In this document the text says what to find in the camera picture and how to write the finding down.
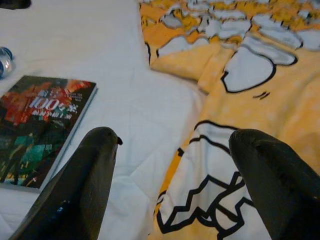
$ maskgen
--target cartoon character print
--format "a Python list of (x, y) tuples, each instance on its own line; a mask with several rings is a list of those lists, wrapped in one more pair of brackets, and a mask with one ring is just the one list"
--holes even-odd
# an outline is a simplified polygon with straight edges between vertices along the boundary
[(221, 78), (228, 93), (246, 91), (270, 80), (277, 65), (290, 66), (298, 61), (290, 52), (246, 36), (224, 68)]
[[(159, 5), (156, 0), (148, 2), (152, 6)], [(166, 12), (158, 21), (149, 23), (143, 18), (143, 26), (163, 24), (176, 33), (166, 43), (155, 46), (156, 50), (149, 51), (151, 55), (157, 54), (152, 59), (209, 44), (216, 38), (222, 43), (234, 44), (236, 52), (226, 64), (221, 78), (227, 93), (260, 86), (272, 79), (277, 65), (290, 66), (298, 60), (292, 54), (261, 41), (259, 46), (262, 49), (258, 49), (255, 46), (259, 41), (253, 40), (250, 33), (259, 33), (292, 49), (320, 51), (320, 7), (316, 0), (171, 0), (163, 1), (161, 9)], [(254, 42), (254, 46), (249, 46), (248, 41)], [(153, 48), (152, 39), (145, 39), (145, 42)], [(277, 56), (288, 56), (290, 60), (275, 60), (266, 53), (267, 50)], [(257, 67), (239, 71), (252, 64)], [(236, 73), (242, 80), (238, 83), (235, 83)]]
[[(243, 231), (270, 239), (230, 156), (228, 140), (234, 130), (211, 121), (196, 125), (169, 188), (158, 199), (156, 219), (163, 234), (197, 219), (216, 228), (219, 240), (243, 239)], [(245, 225), (248, 219), (254, 223)]]

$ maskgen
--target white polka dot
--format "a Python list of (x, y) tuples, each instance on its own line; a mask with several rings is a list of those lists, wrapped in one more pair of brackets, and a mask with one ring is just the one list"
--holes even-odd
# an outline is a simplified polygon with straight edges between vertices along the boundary
[(301, 85), (301, 83), (299, 81), (295, 81), (293, 83), (293, 86), (295, 86), (296, 88), (298, 88)]
[(282, 107), (282, 110), (285, 112), (285, 111), (287, 111), (289, 109), (289, 107), (288, 107), (288, 105), (284, 105), (283, 107)]
[(225, 106), (223, 109), (222, 109), (222, 111), (221, 111), (223, 114), (227, 114), (227, 113), (229, 113), (230, 112), (230, 108), (229, 107), (227, 107), (227, 106)]
[(274, 121), (276, 120), (276, 114), (274, 112), (269, 112), (266, 117), (268, 118), (269, 121)]
[(247, 109), (243, 112), (243, 116), (249, 116), (252, 113), (251, 109)]
[(303, 153), (304, 153), (304, 154), (308, 154), (308, 155), (314, 155), (314, 154), (315, 154), (315, 151), (314, 151), (314, 149), (313, 149), (311, 146), (306, 146), (306, 147), (303, 149)]
[(284, 74), (283, 74), (283, 72), (277, 72), (277, 77), (282, 77)]
[(258, 129), (259, 128), (259, 123), (258, 122), (252, 122), (249, 126), (252, 129)]
[(230, 120), (229, 120), (229, 123), (230, 123), (231, 125), (234, 125), (234, 124), (236, 123), (236, 121), (235, 121), (234, 119), (230, 119)]
[(306, 130), (304, 128), (299, 128), (297, 131), (296, 131), (296, 135), (298, 137), (302, 137), (303, 135), (305, 135), (305, 132)]
[(267, 99), (263, 99), (263, 101), (261, 101), (262, 105), (269, 105), (269, 101)]

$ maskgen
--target yellow blanket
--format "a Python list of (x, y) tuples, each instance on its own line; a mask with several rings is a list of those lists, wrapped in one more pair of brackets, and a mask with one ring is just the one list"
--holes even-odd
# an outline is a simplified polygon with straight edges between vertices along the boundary
[(289, 144), (320, 173), (320, 3), (145, 0), (154, 70), (208, 93), (160, 190), (149, 239), (270, 239), (230, 157), (238, 128)]

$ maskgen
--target black outline print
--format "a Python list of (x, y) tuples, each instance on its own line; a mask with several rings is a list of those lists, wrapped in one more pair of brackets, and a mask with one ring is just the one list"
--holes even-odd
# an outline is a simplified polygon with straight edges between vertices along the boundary
[(288, 32), (290, 32), (290, 33), (292, 33), (293, 35), (295, 35), (296, 38), (301, 42), (301, 44), (300, 44), (298, 47), (294, 47), (294, 46), (290, 45), (289, 43), (287, 43), (287, 42), (285, 42), (285, 41), (281, 41), (280, 39), (275, 38), (275, 37), (272, 36), (272, 35), (265, 34), (265, 33), (263, 33), (263, 32), (260, 31), (260, 30), (262, 30), (262, 29), (272, 30), (272, 31), (275, 31), (275, 32), (282, 33), (281, 31), (279, 31), (278, 29), (273, 29), (273, 28), (269, 29), (269, 28), (263, 28), (263, 27), (260, 27), (259, 30), (258, 30), (259, 33), (260, 33), (262, 36), (264, 36), (264, 37), (266, 37), (266, 38), (269, 38), (269, 39), (271, 39), (271, 40), (274, 40), (275, 42), (280, 43), (280, 44), (283, 44), (283, 45), (285, 45), (285, 46), (287, 46), (287, 47), (289, 47), (289, 48), (292, 48), (292, 49), (294, 49), (294, 50), (297, 50), (297, 49), (300, 49), (300, 48), (302, 48), (302, 47), (304, 46), (304, 41), (301, 39), (301, 37), (300, 37), (299, 35), (297, 35), (296, 32), (291, 31), (289, 27), (288, 27), (288, 29), (285, 29), (285, 30), (288, 31)]
[(149, 65), (150, 65), (151, 49), (150, 49), (149, 44), (146, 41), (144, 42), (144, 45), (146, 45), (146, 47), (148, 48), (148, 62), (149, 62)]
[[(222, 240), (223, 238), (235, 233), (238, 229), (240, 229), (245, 224), (241, 210), (240, 210), (241, 206), (243, 204), (247, 204), (254, 207), (253, 202), (247, 199), (246, 197), (242, 197), (241, 200), (234, 206), (237, 215), (235, 215), (234, 213), (230, 212), (228, 209), (220, 205), (220, 201), (224, 197), (232, 194), (233, 192), (245, 186), (245, 181), (243, 179), (238, 184), (236, 184), (238, 178), (241, 178), (241, 175), (238, 171), (236, 171), (232, 176), (230, 184), (227, 184), (210, 175), (207, 175), (197, 189), (192, 189), (189, 191), (185, 206), (175, 206), (173, 208), (173, 211), (165, 224), (162, 221), (161, 212), (159, 211), (157, 213), (156, 219), (161, 232), (163, 234), (166, 234), (166, 233), (180, 230), (183, 227), (192, 224), (194, 220), (197, 219), (201, 224), (207, 227), (215, 227), (219, 232), (217, 235), (218, 240)], [(196, 194), (199, 194), (206, 187), (209, 181), (222, 188), (225, 188), (225, 191), (217, 195), (217, 197), (210, 204), (207, 211), (204, 211), (203, 209), (196, 207), (193, 213), (191, 214), (190, 218), (178, 224), (172, 224), (177, 213), (188, 212), (190, 210), (193, 196)], [(224, 229), (222, 226), (220, 226), (216, 218), (216, 211), (215, 211), (216, 209), (224, 213), (232, 222), (235, 222), (235, 225), (228, 229)]]
[[(169, 14), (164, 14), (162, 17), (160, 17), (159, 19), (159, 23), (163, 23), (163, 25), (165, 25), (166, 28), (168, 29), (172, 29), (172, 30), (176, 30), (178, 28), (182, 28), (184, 25), (183, 23), (181, 22), (181, 20), (179, 18), (177, 18), (175, 15), (174, 15), (174, 11), (179, 9), (181, 11), (181, 15), (182, 15), (182, 9), (181, 8), (176, 8), (176, 9), (172, 9), (171, 12)], [(164, 18), (166, 17), (173, 17), (173, 18), (176, 18), (177, 20), (179, 20), (181, 26), (177, 26), (177, 27), (172, 27), (172, 26), (169, 26), (167, 25), (165, 22), (164, 22)]]
[(270, 95), (270, 92), (264, 91), (263, 93), (261, 93), (261, 94), (259, 94), (259, 95), (253, 96), (252, 98), (253, 98), (253, 99), (260, 99), (260, 100), (262, 100), (262, 99), (268, 97), (269, 95)]
[(185, 151), (181, 147), (179, 147), (177, 151), (178, 151), (178, 156), (179, 157), (182, 157), (184, 155), (184, 153), (185, 153)]
[[(252, 38), (252, 39), (254, 39), (255, 41), (261, 43), (262, 45), (265, 45), (265, 46), (267, 46), (267, 47), (271, 47), (271, 48), (273, 48), (273, 49), (276, 49), (276, 50), (278, 50), (279, 52), (283, 52), (283, 53), (285, 53), (285, 54), (287, 54), (287, 55), (290, 55), (291, 57), (294, 58), (294, 60), (293, 60), (290, 64), (284, 64), (284, 63), (277, 63), (277, 64), (276, 64), (276, 63), (274, 63), (275, 65), (291, 66), (291, 65), (296, 64), (296, 63), (298, 62), (297, 56), (294, 55), (292, 52), (289, 52), (289, 51), (287, 51), (287, 50), (284, 50), (284, 49), (282, 49), (282, 48), (280, 48), (280, 47), (278, 47), (278, 46), (276, 46), (276, 45), (273, 45), (273, 44), (271, 44), (271, 43), (264, 42), (264, 41), (262, 41), (260, 38), (258, 38), (258, 37), (256, 37), (256, 36), (250, 35), (249, 37)], [(254, 49), (252, 49), (252, 48), (251, 48), (249, 45), (247, 45), (246, 43), (242, 43), (242, 44), (240, 45), (240, 47), (241, 47), (241, 46), (247, 47), (247, 48), (250, 49), (252, 52), (254, 52), (254, 53), (256, 53), (256, 54), (259, 54), (258, 52), (256, 52)]]
[[(212, 19), (211, 15), (210, 15), (209, 13), (208, 13), (208, 14), (205, 13), (205, 14), (199, 16), (199, 18), (200, 18), (200, 23), (199, 23), (199, 25), (198, 25), (198, 26), (196, 27), (196, 29), (195, 29), (198, 34), (205, 32), (204, 30), (202, 30), (202, 31), (199, 31), (199, 30), (198, 30), (198, 28), (201, 26), (201, 23), (204, 21), (204, 17), (209, 17), (209, 18)], [(206, 19), (206, 24), (207, 24), (207, 26), (209, 25), (209, 18)]]

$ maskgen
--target yellow fabric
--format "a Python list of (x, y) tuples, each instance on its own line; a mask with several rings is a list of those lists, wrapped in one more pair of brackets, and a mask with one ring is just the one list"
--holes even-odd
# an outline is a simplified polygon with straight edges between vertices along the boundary
[[(229, 4), (223, 0), (199, 2), (205, 4), (204, 9), (190, 9), (191, 6), (188, 7), (187, 1), (183, 0), (151, 0), (140, 4), (142, 32), (149, 50), (150, 67), (193, 79), (208, 93), (199, 121), (210, 120), (220, 125), (264, 131), (289, 144), (320, 174), (320, 49), (314, 49), (317, 46), (309, 42), (309, 36), (303, 35), (304, 31), (320, 30), (320, 9), (316, 9), (310, 1), (301, 3), (297, 0), (270, 0), (269, 3), (229, 1)], [(232, 14), (241, 11), (245, 18), (219, 18), (213, 10), (217, 14), (222, 10), (233, 11)], [(270, 19), (264, 18), (264, 22), (259, 23), (255, 16), (260, 15), (270, 16)], [(221, 24), (250, 21), (251, 26), (238, 35), (221, 37), (223, 34), (220, 36), (217, 32), (208, 36), (208, 32), (201, 31), (204, 20), (208, 24), (210, 21), (220, 21)], [(268, 30), (264, 24), (268, 21), (275, 28), (277, 26), (272, 24), (281, 23), (281, 31), (289, 31), (291, 43), (277, 39), (275, 31), (272, 33), (274, 35), (266, 34)], [(312, 36), (312, 41), (320, 37)], [(177, 46), (185, 47), (176, 47), (177, 51), (174, 51), (175, 40)], [(272, 49), (270, 52), (274, 50), (279, 54), (278, 58), (268, 55), (264, 49)], [(252, 67), (258, 61), (262, 64), (270, 62), (272, 67), (266, 64), (266, 68), (261, 68), (261, 75), (266, 74), (267, 77), (257, 81), (257, 84), (247, 83), (246, 74), (251, 79), (258, 70), (252, 69), (251, 74), (250, 66), (243, 63), (246, 59), (252, 61)], [(237, 69), (237, 63), (246, 69)], [(246, 87), (238, 88), (238, 75)], [(180, 160), (177, 152), (160, 193), (168, 189)], [(161, 233), (156, 218), (160, 207), (161, 204), (158, 204), (155, 208), (154, 229), (148, 239), (217, 239), (217, 230), (202, 225), (197, 219), (179, 230)]]

